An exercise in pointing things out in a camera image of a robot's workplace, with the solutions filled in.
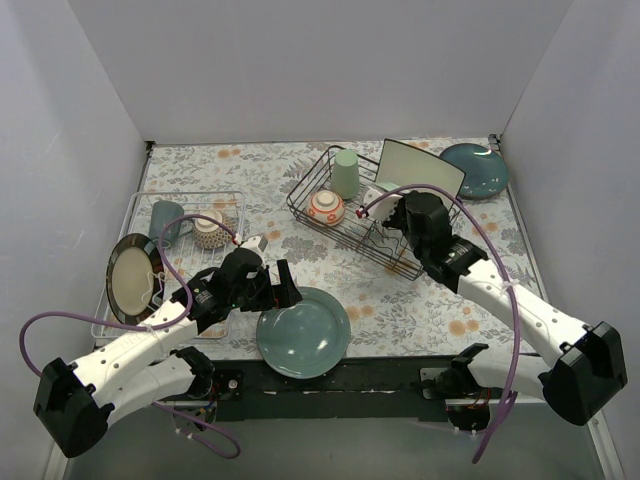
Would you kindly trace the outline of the green cup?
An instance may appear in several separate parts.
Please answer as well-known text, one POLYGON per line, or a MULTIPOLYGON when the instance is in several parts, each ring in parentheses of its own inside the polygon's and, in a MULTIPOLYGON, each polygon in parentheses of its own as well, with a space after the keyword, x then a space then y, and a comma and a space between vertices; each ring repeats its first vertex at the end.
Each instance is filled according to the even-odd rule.
POLYGON ((358 194, 359 164, 355 151, 342 149, 334 156, 330 190, 343 200, 350 200, 358 194))

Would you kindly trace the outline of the green round plate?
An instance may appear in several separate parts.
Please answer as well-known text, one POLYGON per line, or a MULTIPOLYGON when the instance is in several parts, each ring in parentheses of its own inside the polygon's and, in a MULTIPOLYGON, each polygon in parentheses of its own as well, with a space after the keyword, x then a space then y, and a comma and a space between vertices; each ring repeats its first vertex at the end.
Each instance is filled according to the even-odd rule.
POLYGON ((384 192, 390 192, 399 188, 397 184, 392 182, 377 182, 375 186, 384 192))

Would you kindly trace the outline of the orange patterned bowl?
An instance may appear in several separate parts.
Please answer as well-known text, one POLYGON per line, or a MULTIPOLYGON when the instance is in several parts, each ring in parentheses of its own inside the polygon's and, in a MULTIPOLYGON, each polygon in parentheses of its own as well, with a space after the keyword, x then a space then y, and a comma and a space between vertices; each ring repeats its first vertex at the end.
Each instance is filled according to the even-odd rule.
POLYGON ((306 214, 316 223, 325 226, 338 225, 345 216, 343 199, 331 190, 315 192, 306 207, 306 214))

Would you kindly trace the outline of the white square plate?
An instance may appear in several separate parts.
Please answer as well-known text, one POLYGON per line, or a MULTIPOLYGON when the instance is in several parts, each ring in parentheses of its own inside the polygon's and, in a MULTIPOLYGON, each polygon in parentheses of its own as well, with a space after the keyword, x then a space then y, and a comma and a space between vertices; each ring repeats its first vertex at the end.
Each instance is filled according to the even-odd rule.
POLYGON ((457 196, 465 173, 440 157, 397 140, 385 139, 375 182, 378 185, 430 184, 457 196))

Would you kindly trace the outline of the black wire dish rack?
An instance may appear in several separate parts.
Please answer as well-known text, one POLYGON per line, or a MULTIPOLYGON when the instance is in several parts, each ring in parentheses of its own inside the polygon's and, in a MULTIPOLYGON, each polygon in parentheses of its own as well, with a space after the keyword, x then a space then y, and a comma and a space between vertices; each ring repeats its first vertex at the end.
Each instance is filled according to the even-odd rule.
POLYGON ((306 214, 311 196, 317 191, 330 188, 334 156, 342 149, 344 148, 339 145, 329 146, 307 173, 302 175, 286 197, 289 210, 297 221, 332 239, 337 245, 358 253, 408 280, 418 279, 423 274, 422 267, 402 233, 384 228, 380 221, 371 218, 360 219, 355 213, 361 205, 365 188, 376 183, 380 158, 373 160, 362 154, 358 156, 359 192, 354 198, 344 202, 346 213, 338 225, 320 225, 306 214))

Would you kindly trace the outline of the dark teal round plate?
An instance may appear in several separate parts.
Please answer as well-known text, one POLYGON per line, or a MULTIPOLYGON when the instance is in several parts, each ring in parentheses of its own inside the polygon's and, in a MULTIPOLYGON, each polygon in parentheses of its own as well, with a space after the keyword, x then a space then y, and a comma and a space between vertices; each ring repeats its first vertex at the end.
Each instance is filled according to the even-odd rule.
POLYGON ((345 355, 351 326, 346 310, 331 294, 312 287, 299 289, 297 305, 261 314, 256 343, 275 372, 296 380, 324 375, 345 355))

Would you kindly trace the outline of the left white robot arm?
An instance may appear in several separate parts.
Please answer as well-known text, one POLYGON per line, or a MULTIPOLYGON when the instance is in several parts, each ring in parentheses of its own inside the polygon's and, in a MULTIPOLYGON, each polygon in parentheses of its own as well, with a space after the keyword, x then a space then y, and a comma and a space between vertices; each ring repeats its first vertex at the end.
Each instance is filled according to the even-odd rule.
POLYGON ((116 422, 168 397, 208 398, 213 362, 186 341, 235 309, 266 312, 302 299, 286 260, 278 280, 254 250, 238 247, 194 276, 150 317, 70 363, 56 358, 40 374, 34 413, 67 458, 94 445, 116 422))

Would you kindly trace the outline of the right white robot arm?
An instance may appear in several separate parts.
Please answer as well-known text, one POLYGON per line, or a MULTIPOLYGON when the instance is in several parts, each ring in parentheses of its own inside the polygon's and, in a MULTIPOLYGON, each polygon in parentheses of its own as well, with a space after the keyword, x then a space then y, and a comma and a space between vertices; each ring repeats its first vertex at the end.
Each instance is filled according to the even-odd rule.
POLYGON ((483 249, 453 233, 439 196, 403 191, 392 196, 392 204, 383 225, 402 232, 427 275, 488 311, 536 352, 518 359, 476 343, 427 381, 428 389, 471 398, 507 386, 545 400, 561 418, 582 426, 626 386, 622 341, 614 327, 591 326, 505 281, 483 249))

